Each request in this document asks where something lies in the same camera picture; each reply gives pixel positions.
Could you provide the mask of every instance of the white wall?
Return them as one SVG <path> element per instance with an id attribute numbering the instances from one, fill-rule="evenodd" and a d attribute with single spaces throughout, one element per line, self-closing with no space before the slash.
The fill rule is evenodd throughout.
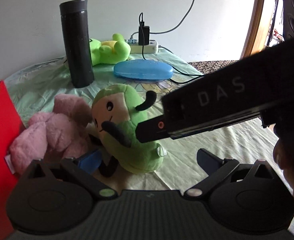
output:
<path id="1" fill-rule="evenodd" d="M 0 78 L 64 54 L 59 4 L 67 0 L 0 0 Z M 138 29 L 138 16 L 153 32 L 174 27 L 192 0 L 88 0 L 89 33 L 125 38 Z M 160 45 L 190 61 L 239 59 L 254 0 L 196 0 L 184 23 L 153 35 Z"/>

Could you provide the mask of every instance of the green plush toy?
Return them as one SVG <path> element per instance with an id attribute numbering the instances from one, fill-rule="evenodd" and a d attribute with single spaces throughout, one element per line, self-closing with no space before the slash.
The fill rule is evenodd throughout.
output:
<path id="1" fill-rule="evenodd" d="M 112 41 L 90 40 L 91 62 L 97 64 L 117 64 L 128 59 L 130 46 L 125 42 L 124 37 L 116 33 L 112 36 Z"/>
<path id="2" fill-rule="evenodd" d="M 100 166 L 102 175 L 109 177 L 119 164 L 132 173 L 158 169 L 166 150 L 157 141 L 140 143 L 135 135 L 138 123 L 147 120 L 146 109 L 156 100 L 154 91 L 147 91 L 143 102 L 130 85 L 117 84 L 102 89 L 92 105 L 92 116 L 98 136 L 113 157 L 109 165 Z"/>

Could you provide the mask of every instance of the wooden door frame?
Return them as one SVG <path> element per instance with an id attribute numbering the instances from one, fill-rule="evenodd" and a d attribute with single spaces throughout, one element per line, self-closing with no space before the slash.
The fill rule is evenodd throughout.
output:
<path id="1" fill-rule="evenodd" d="M 264 49 L 274 6 L 275 0 L 255 0 L 249 32 L 241 58 Z"/>

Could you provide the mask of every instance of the white power strip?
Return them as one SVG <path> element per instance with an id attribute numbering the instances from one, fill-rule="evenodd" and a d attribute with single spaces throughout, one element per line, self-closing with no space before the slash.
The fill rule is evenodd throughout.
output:
<path id="1" fill-rule="evenodd" d="M 125 40 L 125 42 L 127 42 L 131 47 L 130 54 L 142 53 L 143 46 L 138 44 L 138 40 Z M 155 40 L 150 40 L 149 44 L 144 46 L 144 54 L 150 53 L 158 53 L 158 42 Z"/>

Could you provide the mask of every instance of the black thermos bottle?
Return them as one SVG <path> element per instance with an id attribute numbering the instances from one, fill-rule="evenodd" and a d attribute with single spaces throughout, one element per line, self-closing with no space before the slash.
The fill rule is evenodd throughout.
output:
<path id="1" fill-rule="evenodd" d="M 76 88 L 86 87 L 94 81 L 89 49 L 87 0 L 64 2 L 59 8 L 72 84 Z"/>

